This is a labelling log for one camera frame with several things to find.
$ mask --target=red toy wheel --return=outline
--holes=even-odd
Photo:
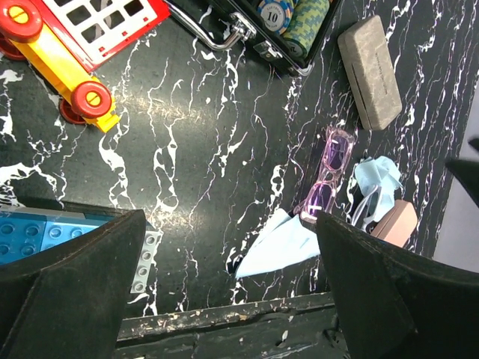
[[[0,51],[6,58],[14,61],[25,61],[26,57],[18,50],[12,42],[0,33]]]
[[[73,125],[85,125],[86,121],[80,116],[73,112],[71,104],[66,101],[66,99],[61,99],[60,106],[59,106],[61,116],[67,121],[68,123],[72,123]]]
[[[72,92],[72,109],[86,118],[97,118],[110,111],[112,95],[99,82],[86,81]]]
[[[42,31],[43,20],[29,0],[0,1],[0,32],[19,43],[35,41]]]

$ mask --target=purple glasses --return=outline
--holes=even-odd
[[[302,220],[316,223],[319,211],[331,212],[339,179],[351,158],[354,137],[342,129],[328,126],[326,148],[320,162],[317,180],[308,196],[294,209]]]

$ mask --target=poker chip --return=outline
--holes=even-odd
[[[329,0],[301,0],[294,9],[293,18],[283,38],[290,55],[306,58],[329,10]]]
[[[293,0],[263,0],[257,10],[265,26],[276,34],[283,34],[293,18]]]

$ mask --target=case handle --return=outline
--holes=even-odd
[[[231,26],[231,34],[223,43],[216,43],[214,39],[208,34],[208,32],[198,24],[190,15],[185,13],[181,8],[176,6],[169,0],[164,2],[170,8],[171,15],[190,30],[195,36],[197,36],[203,43],[214,51],[225,51],[231,49],[235,43],[240,40],[246,41],[249,38],[256,36],[256,29],[254,26],[241,14],[232,13],[231,19],[236,22]]]

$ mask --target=blue cloth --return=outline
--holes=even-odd
[[[276,271],[320,255],[316,233],[278,209],[268,219],[238,266],[236,279]]]
[[[365,159],[357,165],[354,176],[363,196],[367,197],[374,190],[380,192],[377,196],[370,196],[367,204],[369,215],[374,215],[371,220],[379,222],[394,207],[394,191],[402,186],[399,182],[401,173],[391,159],[380,156]]]

